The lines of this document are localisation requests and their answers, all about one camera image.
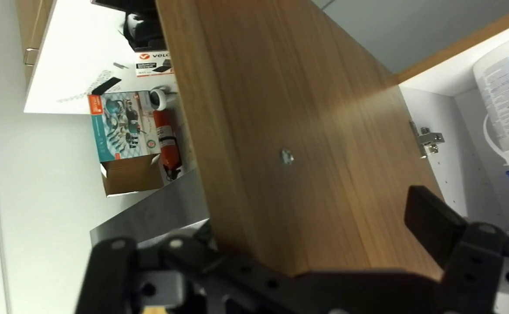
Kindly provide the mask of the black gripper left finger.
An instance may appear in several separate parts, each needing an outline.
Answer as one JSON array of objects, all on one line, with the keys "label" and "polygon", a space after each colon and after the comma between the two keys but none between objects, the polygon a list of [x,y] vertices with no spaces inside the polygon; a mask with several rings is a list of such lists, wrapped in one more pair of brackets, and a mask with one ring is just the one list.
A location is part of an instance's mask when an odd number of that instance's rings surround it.
[{"label": "black gripper left finger", "polygon": [[75,314],[300,314],[294,278],[226,254],[202,229],[172,229],[141,245],[110,236],[92,245]]}]

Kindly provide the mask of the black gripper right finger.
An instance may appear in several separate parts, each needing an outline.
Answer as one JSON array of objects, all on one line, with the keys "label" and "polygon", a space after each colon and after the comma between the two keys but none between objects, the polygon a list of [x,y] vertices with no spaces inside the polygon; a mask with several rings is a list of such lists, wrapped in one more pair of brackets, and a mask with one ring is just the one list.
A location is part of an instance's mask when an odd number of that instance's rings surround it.
[{"label": "black gripper right finger", "polygon": [[439,280],[413,271],[317,271],[301,280],[315,308],[347,314],[495,314],[509,296],[509,235],[465,221],[429,188],[408,188],[404,224],[441,266]]}]

